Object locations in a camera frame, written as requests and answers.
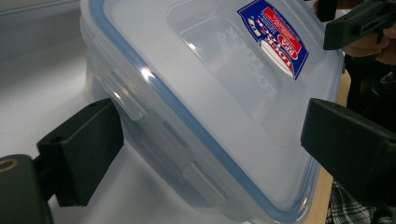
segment container lid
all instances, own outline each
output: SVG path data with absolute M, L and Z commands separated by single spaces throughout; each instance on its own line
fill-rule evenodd
M 302 1 L 90 0 L 95 26 L 273 219 L 312 200 L 300 143 L 309 98 L 332 100 L 343 56 Z

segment checkered fabric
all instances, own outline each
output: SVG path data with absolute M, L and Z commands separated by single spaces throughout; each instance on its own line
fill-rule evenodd
M 365 207 L 336 181 L 332 183 L 326 224 L 392 224 L 396 223 L 396 208 Z

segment red white and blue label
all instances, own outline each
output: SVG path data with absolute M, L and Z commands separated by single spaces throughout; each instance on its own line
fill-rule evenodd
M 262 50 L 282 71 L 297 79 L 309 53 L 285 18 L 264 0 L 256 0 L 238 13 Z

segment plastic food container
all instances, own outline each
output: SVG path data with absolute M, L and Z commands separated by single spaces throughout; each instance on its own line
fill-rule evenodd
M 84 0 L 88 69 L 130 140 L 188 204 L 301 223 L 318 164 L 309 98 L 333 100 L 343 55 L 303 1 Z

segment white table surface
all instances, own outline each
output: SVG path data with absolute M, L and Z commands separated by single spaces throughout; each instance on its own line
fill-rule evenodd
M 38 155 L 35 144 L 85 105 L 86 47 L 79 2 L 0 17 L 0 157 Z M 191 209 L 125 145 L 87 207 L 49 201 L 55 224 L 232 224 Z

